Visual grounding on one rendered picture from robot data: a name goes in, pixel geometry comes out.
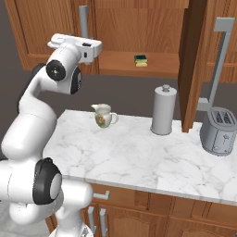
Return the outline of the grey toaster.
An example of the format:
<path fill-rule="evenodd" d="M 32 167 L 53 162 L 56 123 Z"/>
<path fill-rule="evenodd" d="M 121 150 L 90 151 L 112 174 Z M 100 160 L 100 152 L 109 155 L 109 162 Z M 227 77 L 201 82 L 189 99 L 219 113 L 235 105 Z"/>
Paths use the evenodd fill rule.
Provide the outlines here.
<path fill-rule="evenodd" d="M 206 112 L 200 129 L 203 148 L 214 156 L 228 156 L 237 135 L 237 119 L 227 108 L 213 106 Z"/>

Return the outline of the open wooden wall cabinet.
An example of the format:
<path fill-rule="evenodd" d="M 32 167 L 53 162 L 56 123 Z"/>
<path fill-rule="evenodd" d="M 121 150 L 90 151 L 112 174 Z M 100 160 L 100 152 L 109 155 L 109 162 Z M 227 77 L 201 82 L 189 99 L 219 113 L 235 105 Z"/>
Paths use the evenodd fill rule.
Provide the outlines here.
<path fill-rule="evenodd" d="M 85 74 L 178 77 L 184 10 L 189 0 L 94 0 L 96 40 L 103 51 Z M 134 56 L 146 55 L 147 67 Z"/>

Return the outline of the wooden wall cabinet door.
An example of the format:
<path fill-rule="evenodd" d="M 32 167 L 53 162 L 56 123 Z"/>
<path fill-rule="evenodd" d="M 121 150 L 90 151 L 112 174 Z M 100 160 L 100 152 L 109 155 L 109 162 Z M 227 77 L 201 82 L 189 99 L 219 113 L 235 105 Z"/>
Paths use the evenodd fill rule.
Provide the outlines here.
<path fill-rule="evenodd" d="M 188 132 L 193 127 L 201 90 L 200 82 L 193 74 L 206 12 L 206 3 L 207 0 L 189 0 L 189 6 L 184 10 L 183 15 L 178 75 L 181 128 L 183 132 Z"/>
<path fill-rule="evenodd" d="M 88 34 L 96 38 L 94 0 L 4 0 L 24 70 L 46 62 L 55 33 L 81 37 L 79 6 L 88 6 Z"/>

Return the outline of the wooden drawer front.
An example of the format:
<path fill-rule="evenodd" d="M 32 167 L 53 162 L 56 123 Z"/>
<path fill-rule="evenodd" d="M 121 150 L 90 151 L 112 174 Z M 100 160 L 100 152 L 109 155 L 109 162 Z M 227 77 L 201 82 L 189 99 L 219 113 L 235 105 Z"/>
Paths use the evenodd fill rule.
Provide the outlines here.
<path fill-rule="evenodd" d="M 237 206 L 149 193 L 147 208 L 158 215 L 237 228 Z"/>
<path fill-rule="evenodd" d="M 94 198 L 93 202 L 105 206 L 118 206 L 136 209 L 134 204 L 134 191 L 119 187 L 105 186 L 92 183 L 94 193 L 105 194 L 109 191 L 107 200 Z"/>

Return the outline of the white floral jug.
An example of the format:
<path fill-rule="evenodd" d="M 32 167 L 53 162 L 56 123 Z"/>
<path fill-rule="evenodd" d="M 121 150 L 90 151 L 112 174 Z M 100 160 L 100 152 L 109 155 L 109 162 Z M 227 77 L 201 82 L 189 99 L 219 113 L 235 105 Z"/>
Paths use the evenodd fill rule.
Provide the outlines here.
<path fill-rule="evenodd" d="M 111 106 L 107 104 L 92 105 L 94 118 L 100 128 L 107 128 L 110 124 L 115 124 L 119 120 L 117 113 L 111 111 Z"/>

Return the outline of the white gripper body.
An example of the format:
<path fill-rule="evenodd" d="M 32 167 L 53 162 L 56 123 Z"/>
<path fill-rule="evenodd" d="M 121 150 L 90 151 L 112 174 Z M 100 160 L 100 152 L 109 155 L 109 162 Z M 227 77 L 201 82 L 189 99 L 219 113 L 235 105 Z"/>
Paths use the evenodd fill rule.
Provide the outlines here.
<path fill-rule="evenodd" d="M 101 41 L 60 33 L 55 33 L 47 45 L 50 48 L 58 48 L 65 43 L 76 45 L 81 52 L 81 57 L 86 59 L 97 58 L 103 49 L 103 43 Z"/>

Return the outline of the grey paper towel holder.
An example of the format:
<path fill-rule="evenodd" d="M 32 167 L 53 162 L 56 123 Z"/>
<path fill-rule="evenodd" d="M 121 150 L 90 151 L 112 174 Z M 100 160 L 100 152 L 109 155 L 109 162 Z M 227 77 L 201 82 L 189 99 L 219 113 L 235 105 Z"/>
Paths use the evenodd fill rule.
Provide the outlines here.
<path fill-rule="evenodd" d="M 168 84 L 155 88 L 151 131 L 157 135 L 169 135 L 172 132 L 172 120 L 177 90 Z"/>

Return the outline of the closed wooden wall cabinet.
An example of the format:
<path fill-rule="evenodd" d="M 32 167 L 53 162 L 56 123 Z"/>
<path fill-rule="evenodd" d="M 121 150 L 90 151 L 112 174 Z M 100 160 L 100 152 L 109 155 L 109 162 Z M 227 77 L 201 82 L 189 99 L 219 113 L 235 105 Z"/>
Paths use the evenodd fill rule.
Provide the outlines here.
<path fill-rule="evenodd" d="M 232 26 L 215 31 L 217 19 L 233 19 Z M 219 81 L 222 83 L 237 83 L 237 0 L 207 0 L 204 53 L 204 81 L 211 81 L 222 38 L 228 39 Z"/>

